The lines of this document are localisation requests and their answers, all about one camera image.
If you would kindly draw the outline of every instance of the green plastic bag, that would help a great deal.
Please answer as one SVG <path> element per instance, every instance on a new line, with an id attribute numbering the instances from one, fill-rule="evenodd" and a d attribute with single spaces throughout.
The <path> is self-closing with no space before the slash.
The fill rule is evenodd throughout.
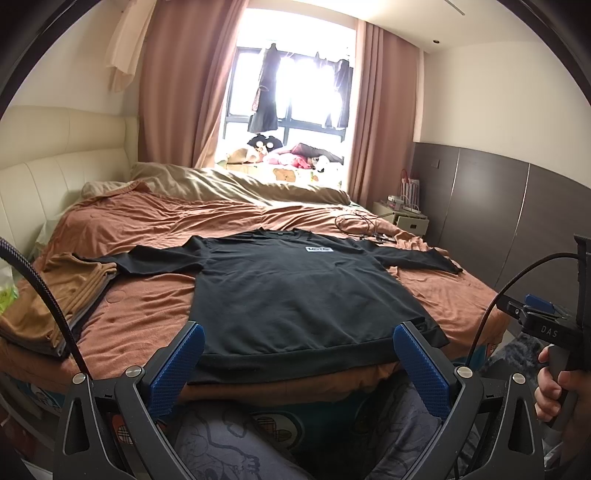
<path id="1" fill-rule="evenodd" d="M 12 268 L 6 265 L 0 268 L 0 314 L 18 298 L 18 290 L 12 280 Z"/>

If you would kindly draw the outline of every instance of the metal screw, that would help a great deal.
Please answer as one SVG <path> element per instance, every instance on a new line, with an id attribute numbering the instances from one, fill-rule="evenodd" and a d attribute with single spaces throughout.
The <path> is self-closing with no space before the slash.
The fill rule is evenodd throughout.
<path id="1" fill-rule="evenodd" d="M 513 374 L 513 381 L 519 385 L 523 385 L 525 383 L 525 377 L 521 374 Z"/>
<path id="2" fill-rule="evenodd" d="M 470 370 L 468 367 L 459 367 L 457 369 L 457 374 L 462 378 L 471 378 L 472 370 Z"/>
<path id="3" fill-rule="evenodd" d="M 138 367 L 137 365 L 133 365 L 132 367 L 129 367 L 125 371 L 125 375 L 127 375 L 130 378 L 133 378 L 133 377 L 137 377 L 141 372 L 142 372 L 141 367 Z"/>
<path id="4" fill-rule="evenodd" d="M 79 373 L 74 375 L 74 378 L 72 378 L 72 383 L 80 385 L 84 380 L 86 380 L 86 375 L 83 373 Z"/>

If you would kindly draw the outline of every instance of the brown wall panel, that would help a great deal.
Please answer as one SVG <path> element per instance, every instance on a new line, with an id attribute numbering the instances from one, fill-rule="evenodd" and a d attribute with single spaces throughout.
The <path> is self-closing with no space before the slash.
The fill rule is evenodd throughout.
<path id="1" fill-rule="evenodd" d="M 415 144 L 411 177 L 421 181 L 420 207 L 429 217 L 424 239 L 436 246 L 447 215 L 460 149 L 447 145 Z"/>
<path id="2" fill-rule="evenodd" d="M 515 239 L 495 288 L 499 290 L 523 268 L 546 255 L 576 252 L 575 233 L 591 236 L 591 190 L 532 165 Z M 532 293 L 572 311 L 576 310 L 577 292 L 577 264 L 570 259 L 552 260 L 509 289 L 518 300 Z"/>
<path id="3" fill-rule="evenodd" d="M 491 153 L 460 149 L 439 247 L 494 287 L 513 241 L 529 164 Z"/>

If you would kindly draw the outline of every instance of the striped gift bag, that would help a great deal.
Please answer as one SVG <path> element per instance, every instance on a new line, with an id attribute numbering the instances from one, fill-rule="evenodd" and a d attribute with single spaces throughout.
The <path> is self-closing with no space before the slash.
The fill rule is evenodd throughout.
<path id="1" fill-rule="evenodd" d="M 402 169 L 400 179 L 400 196 L 404 200 L 405 206 L 420 210 L 418 205 L 418 189 L 419 181 L 416 179 L 409 179 L 407 171 Z"/>

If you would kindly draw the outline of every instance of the stuffed toy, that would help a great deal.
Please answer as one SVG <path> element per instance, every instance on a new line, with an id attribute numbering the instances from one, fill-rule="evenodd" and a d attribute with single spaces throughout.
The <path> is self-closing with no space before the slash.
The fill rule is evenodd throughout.
<path id="1" fill-rule="evenodd" d="M 273 137 L 272 135 L 269 137 L 266 137 L 261 134 L 258 134 L 257 136 L 252 137 L 246 144 L 249 145 L 250 147 L 253 147 L 253 148 L 263 148 L 264 147 L 267 150 L 267 152 L 271 152 L 271 151 L 275 150 L 276 148 L 283 147 L 283 143 L 278 138 Z"/>

